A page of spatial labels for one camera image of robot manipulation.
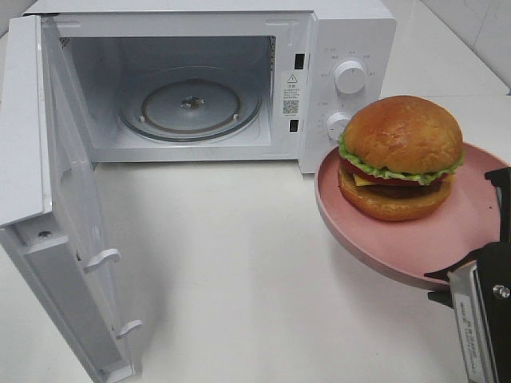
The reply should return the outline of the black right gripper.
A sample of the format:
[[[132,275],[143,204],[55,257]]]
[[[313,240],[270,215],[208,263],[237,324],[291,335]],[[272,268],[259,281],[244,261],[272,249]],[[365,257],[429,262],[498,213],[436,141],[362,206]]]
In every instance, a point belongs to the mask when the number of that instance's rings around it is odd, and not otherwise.
[[[446,291],[427,294],[432,302],[454,307],[454,294],[468,294],[487,310],[496,310],[510,302],[510,167],[485,173],[495,189],[500,215],[500,242],[491,242],[471,251],[455,264],[425,276],[449,283]]]

